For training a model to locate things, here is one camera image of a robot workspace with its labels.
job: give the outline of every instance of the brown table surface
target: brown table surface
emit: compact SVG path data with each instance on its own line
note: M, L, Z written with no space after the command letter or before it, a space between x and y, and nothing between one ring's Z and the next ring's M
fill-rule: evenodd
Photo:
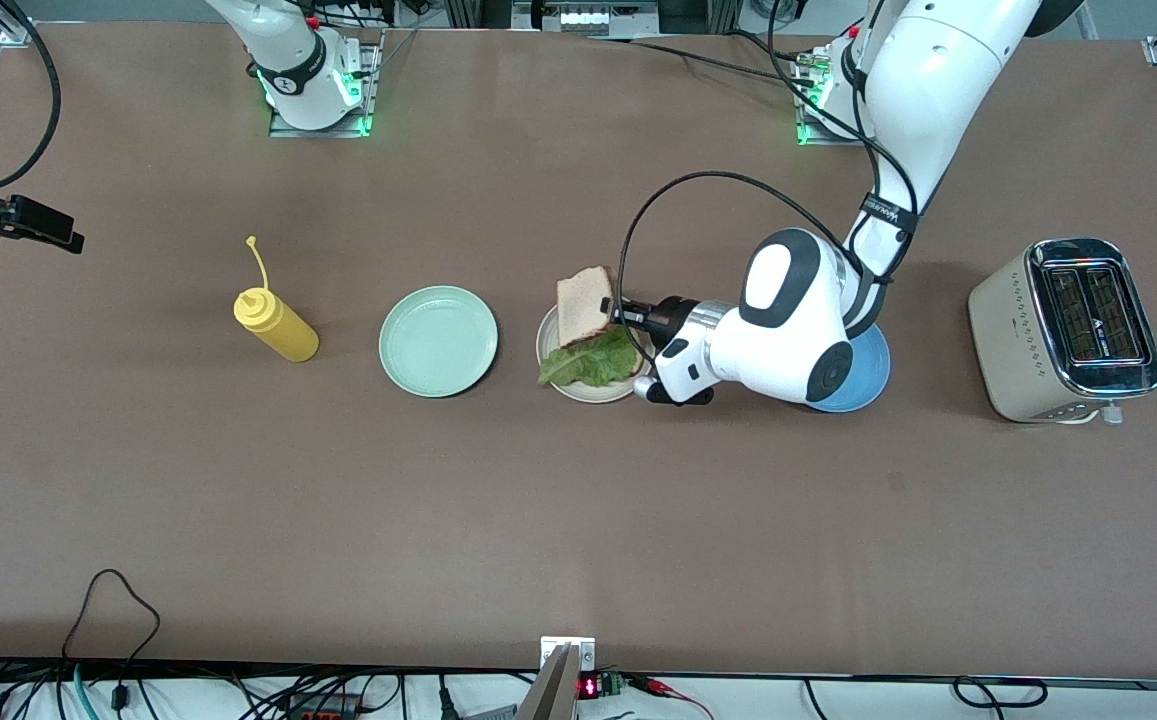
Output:
M1091 234L1157 333L1157 68L1129 42L1027 42L950 168L880 326L889 390L819 416L588 406L535 384L552 281L616 263L678 174L751 172L845 228L857 149L798 147L783 88L577 37L422 34L368 140L266 138L226 25L49 25L62 123L12 190L84 255L0 249L0 655L52 655L95 570L165 616L150 656L530 666L543 634L657 670L1157 678L1157 394L1113 429L1022 427L985 396L965 302L1027 243ZM762 67L735 38L680 42ZM47 86L0 60L0 176ZM737 296L802 225L724 181L638 234L629 295ZM258 274L322 348L231 318ZM494 307L491 374L386 381L383 316L452 282ZM79 655L148 629L102 585Z

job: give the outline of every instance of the black cable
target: black cable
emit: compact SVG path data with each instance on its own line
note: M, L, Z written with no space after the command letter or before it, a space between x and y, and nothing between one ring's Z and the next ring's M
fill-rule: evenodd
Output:
M148 714L150 714L152 720L161 720L161 717L156 714L156 706L152 705L152 697L149 697L149 695L147 695L147 686L145 686L145 684L143 684L143 676L142 675L138 675L134 678L134 681L135 681L135 683L138 683L138 692L140 695L142 695L142 697L143 697L143 705L147 706L147 712L148 712Z
M751 9L761 19L778 19L778 22L788 27L796 20L796 3L788 3L787 10L780 10L778 3L769 3L767 0L750 0Z
M116 675L116 689L112 689L112 697L115 700L117 693L121 693L121 697L127 696L127 691L121 691L121 689L125 688L125 673L128 671L128 666L131 664L131 662L133 662L134 659L138 657L138 653L142 652L143 647L147 647L147 644L152 642L152 639L156 638L156 633L161 632L161 614L159 614L156 609L152 607L152 603L145 601L143 597L140 596L140 594L134 592L133 585L128 583L128 578L126 578L125 574L121 573L119 570L116 568L98 570L97 573L94 573L94 578L89 579L89 587L84 589L84 601L81 601L80 603L80 612L76 614L76 620L75 623L71 624L71 630L67 630L67 637L62 639L62 660L71 660L71 656L67 655L67 648L71 647L72 639L76 637L76 630L80 629L80 622L84 619L84 610L89 609L89 597L93 597L94 587L95 585L98 583L98 580L102 579L103 575L115 575L118 580L120 580L120 583L125 585L125 592L128 593L128 596L132 597L134 602L139 603L139 605L142 605L145 610L150 612L152 618L154 619L154 624L152 625L152 632L147 633L147 637L143 638L143 641L138 644L138 647L134 648L134 652L131 652L128 654L128 657L125 659L125 662L121 662L120 673L117 673ZM116 711L116 720L121 720L121 712L125 710L124 703L112 701L112 707Z
M774 0L775 8L779 3L782 3L782 1L783 0ZM856 138L856 140L861 141L867 147L871 147L872 150L876 150L876 154L887 160L889 163L893 166L896 172L898 172L898 176L902 178L902 183L906 184L907 186L907 193L911 196L912 214L915 215L920 214L920 204L918 204L916 201L916 186L915 184L912 184L911 176L908 176L907 174L907 169L902 168L901 163L898 163L898 159L893 156L892 152L886 150L883 145L876 142L875 140L871 140L870 137L867 137L865 133L862 133L857 128L849 127L848 123L840 120L840 118L837 118L834 115L830 113L830 111L826 111L816 105L815 101L811 100L810 96L805 95L805 93L802 91L801 88L796 86L797 83L793 82L791 78L787 76L787 73L783 72L783 65L779 63L778 56L774 54L773 19L771 19L769 27L766 28L765 44L769 46L769 61L771 64L774 65L774 72L778 73L779 79L782 79L784 86L787 86L787 90L793 91L793 95L796 95L796 97L798 97L801 102L805 102L808 106L813 108L818 115L828 119L830 122L835 123L840 128L843 128L843 131L846 131L848 135Z
M861 113L861 110L858 110L858 95L860 95L858 87L857 86L853 86L853 93L852 93L852 96L853 96L853 119L854 119L854 122L857 123L857 127L862 128L862 113ZM867 161L869 161L869 163L871 164L871 188L872 188L872 192L875 192L876 194L880 194L880 163L879 163L878 160L876 160L876 152L871 150L870 146L863 145L863 147L865 147L865 150L867 150ZM846 240L843 242L843 244L846 247L848 247L849 251L852 251L852 252L856 251L856 249L854 249L854 240L857 240L858 232L861 232L861 229L862 229L862 222L854 225L853 229L849 232L848 240ZM893 263L890 263L889 269L885 270L885 274L889 274L890 272L893 272Z
M377 678L377 675L369 675L369 679L367 679L364 682L364 688L360 688L360 715L368 715L368 714L371 714L371 712L381 711L383 707L386 707L386 706L391 705L391 703L396 700L396 697L399 696L400 688L404 685L404 682L405 682L404 675L400 675L399 673L396 674L396 689L395 689L395 691L391 691L391 695L388 696L386 700L382 701L381 705L378 705L376 707L369 707L369 706L364 705L364 691L369 686L369 683L373 682L374 678Z
M707 56L697 56L697 54L693 54L693 53L688 53L688 51L686 51L686 50L677 50L675 47L665 47L665 46L662 46L662 45L654 45L650 42L631 42L629 45L633 45L633 46L636 46L636 47L648 47L650 50L658 50L658 51L661 51L661 53L670 53L671 56L681 56L681 58L687 58L690 60L698 60L700 63L706 63L706 64L709 64L709 65L715 65L715 67L718 67L718 68L734 69L734 72L738 72L738 73L747 73L747 74L750 74L750 76L767 78L767 79L778 79L776 74L769 73L769 72L765 72L765 69L749 68L749 67L746 67L746 65L735 65L732 63L725 63L724 60L716 60L715 58L707 58ZM793 82L801 83L802 81L801 81L801 78L794 78ZM812 82L812 81L803 81L803 82L805 82L808 85L815 85L815 82Z
M339 678L337 681L337 683L331 684L327 688L327 692L320 691L320 693L317 693L317 695L323 695L325 697L320 698L320 701L316 706L316 710L312 711L312 717L320 717L320 712L323 710L325 710L325 706L327 705L327 703L331 701L331 700L333 700L334 696L339 695L339 693L342 693L342 705L344 705L344 710L345 710L345 706L346 706L346 684L351 683L352 679L353 678ZM364 682L366 686L368 686L369 679L367 679Z
M760 47L761 53L765 53L765 54L769 53L769 45L765 45L765 41L761 41L760 36L758 36L758 35L756 35L753 32L749 32L749 31L746 31L746 29L742 29L742 28L730 29L730 31L725 31L725 35L729 35L729 36L732 36L732 37L742 37L744 41L750 41L750 42L752 42L753 45L756 45L757 47ZM782 53L782 51L774 50L775 58L779 58L779 59L782 59L782 60L787 60L787 61L794 61L794 60L796 60L796 56L798 56L801 53L802 53L802 51L797 51L797 53Z
M16 0L2 0L1 5L22 24L22 28L25 29L25 35L31 38L35 50L40 54L40 61L44 63L44 73L49 76L49 95L51 95L49 123L44 126L44 135L40 135L40 140L35 145L35 150L31 150L31 155L28 156L25 162L19 166L19 169L14 170L14 172L0 179L0 188L5 188L7 184L25 176L28 170L34 168L40 156L44 155L44 150L49 147L49 141L53 140L53 132L58 128L58 117L62 113L62 87L58 85L58 68L53 67L53 58L49 54L49 49L44 46L44 41L40 41L40 34L31 24L31 20L25 16L25 13L22 12Z
M974 688L979 689L982 696L986 697L986 701L974 701L965 697L965 693L961 691L961 683L968 683L971 685L974 685ZM997 720L1004 720L1005 708L1026 710L1029 707L1044 705L1044 703L1049 699L1049 685L1046 685L1044 683L1044 679L1024 679L1023 682L1016 682L1009 684L1039 688L1040 697L1036 697L1034 700L1025 700L1025 701L1000 701L997 700L997 697L995 697L995 695L992 693L992 690L986 686L985 683L982 683L978 678L974 678L974 676L970 675L957 675L956 678L952 678L952 692L956 693L956 700L963 701L967 706L977 707L979 710L994 710Z
M374 17L362 19L362 17L360 17L360 15L355 12L355 3L346 3L345 8L346 8L347 13L351 13L351 19L354 19L355 20L355 24L358 24L359 27L369 27L369 25L364 24L364 22L367 20L368 20L368 22L371 22L371 23L385 23L386 25L395 27L395 24L386 22L386 20L384 20L384 19L374 19ZM320 14L325 14L325 10L322 9Z
M67 720L67 710L62 707L62 683L67 676L66 670L67 662L65 660L58 662L57 683L53 685L53 701L58 706L58 720Z
M458 720L458 707L454 706L454 697L445 685L445 675L440 674L440 720Z
M810 695L810 705L815 706L815 712L819 717L819 720L826 720L826 714L821 712L821 706L817 703L817 696L815 696L815 684L808 682L808 679L803 679L803 683L805 683L805 692Z
M644 204L641 205L641 210L638 211L636 218L632 219L632 225L631 227L627 228L627 237L622 238L622 251L619 252L618 255L618 287L616 287L614 296L616 296L616 303L618 304L619 324L622 324L622 331L627 332L627 337L631 338L632 345L636 346L636 351L639 352L639 354L641 354L641 357L644 357L644 360L648 361L648 363L654 363L654 359L650 357L650 354L648 354L648 352L641 345L641 341L638 340L636 333L632 332L631 325L627 324L627 318L625 318L625 316L622 315L622 275L625 274L625 270L627 270L627 250L632 245L632 236L633 234L636 234L638 225L641 225L641 218L643 218L644 213L650 208L651 205L654 205L654 201L659 199L659 197L662 197L666 191L671 190L671 188L678 186L678 184L697 178L735 179L738 182L747 183L752 188L760 188L760 190L764 190L765 192L773 194L774 197L776 197L776 199L783 201L784 205L788 205L789 208L796 210L797 213L799 213L803 218L808 220L808 222L813 225L815 228L819 229L821 235L828 238L828 241L833 243L833 245L838 247L838 249L840 250L840 252L842 252L843 257L849 262L849 264L852 264L853 267L861 273L860 269L861 264L858 263L857 256L854 256L852 255L852 252L848 252L846 250L846 247L843 247L842 243L840 243L840 238L835 236L833 232L831 232L831 228L826 227L826 225L823 225L820 220L815 216L815 214L810 213L810 211L805 208L805 206L801 205L796 200L790 199L790 197L784 194L782 191L779 191L778 188L771 186L771 184L760 182L757 178L744 176L744 174L742 172L729 172L729 170L698 170L698 172L684 174L684 176L675 178L675 181L664 184L664 186L659 188L659 190L657 190L656 192L654 192L654 194L650 196L650 199L646 200Z
M31 701L35 698L35 693L38 693L40 691L40 688L44 686L46 679L47 675L40 675L40 678L37 679L37 682L35 682L34 685L31 685L31 691L29 693L25 693L25 698L22 698L22 705L19 706L19 708L14 712L14 715L10 715L10 720L24 719L28 708L31 707Z
M295 8L299 8L300 10L302 10L303 15L305 15L305 17L316 17L316 13L319 13L320 16L325 19L325 24L327 24L327 25L332 25L332 23L327 22L330 19L334 19L334 20L353 20L353 22L354 22L354 20L358 20L358 19L352 17L351 15L344 15L341 13L330 13L325 8L319 8L319 6L317 6L316 3L302 5L302 3L299 3L299 1L295 1L295 0L285 0L285 2L288 3L288 5L293 5L293 6L295 6ZM390 24L384 19L360 19L360 20L368 20L368 22L381 22L381 23Z
M316 686L317 683L325 682L325 679L333 679L336 674L340 673L340 670L341 670L340 667L336 667L336 669L332 671L327 673L322 671L315 675L305 676L304 678L300 676L300 678L295 679L295 682L290 684L290 686L282 689L282 691L277 691L267 697L259 698L258 703L255 703L255 710L246 710L243 715L239 715L238 720L246 720L250 715L253 715L255 720L261 720L261 710L257 708L264 706L272 707L272 710L275 711L285 711L287 710L287 707L281 707L281 703L290 700L297 693L317 692L314 691L312 689Z
M840 36L842 36L843 34L847 34L847 32L849 32L849 31L850 31L850 30L853 29L853 27L862 24L862 20L865 20L865 19L867 19L867 15L862 15L862 17L861 17L861 19L856 19L856 20L853 20L853 22L852 22L852 23L849 23L849 25L848 25L848 27L846 27L845 29L842 29L842 31L840 31L840 32L835 34L835 36L837 36L837 37L840 37Z

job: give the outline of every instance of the bottle nozzle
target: bottle nozzle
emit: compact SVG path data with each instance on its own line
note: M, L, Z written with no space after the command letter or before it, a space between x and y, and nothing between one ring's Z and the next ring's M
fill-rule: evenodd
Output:
M249 245L249 250L253 250L255 260L258 260L258 269L261 270L261 287L264 291L270 291L267 286L267 265L263 265L261 255L258 255L258 238L255 236L249 236L245 241L245 245ZM253 306L252 299L246 299L250 306Z

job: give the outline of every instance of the yellow squeeze bottle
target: yellow squeeze bottle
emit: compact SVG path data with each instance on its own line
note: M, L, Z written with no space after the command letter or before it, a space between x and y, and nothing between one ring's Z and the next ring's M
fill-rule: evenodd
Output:
M249 236L245 245L249 245L249 250L253 250L258 260L261 287L249 288L236 297L234 307L236 322L261 338L272 350L280 352L285 360L302 363L309 357L316 355L320 338L297 313L285 304L285 301L278 299L272 291L267 291L267 266L263 265L261 255L258 255L255 242L258 240Z

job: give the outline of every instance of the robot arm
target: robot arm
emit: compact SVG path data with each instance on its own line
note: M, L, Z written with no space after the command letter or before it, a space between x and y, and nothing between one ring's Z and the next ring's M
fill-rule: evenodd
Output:
M756 249L740 304L678 301L673 316L639 307L643 319L634 323L624 314L664 348L655 359L657 377L640 379L638 395L683 404L720 381L789 402L833 395L852 368L848 338L875 323L918 215L1040 2L872 0L872 13L889 12L876 17L870 41L854 41L865 44L831 54L833 63L853 65L833 68L833 76L865 78L857 94L863 127L870 119L876 141L902 166L911 188L878 157L879 185L846 242L853 258L810 232L787 229ZM833 90L853 101L852 86ZM852 118L853 109L838 117Z
M206 1L244 42L267 102L290 126L330 127L363 101L360 41L312 29L287 0Z

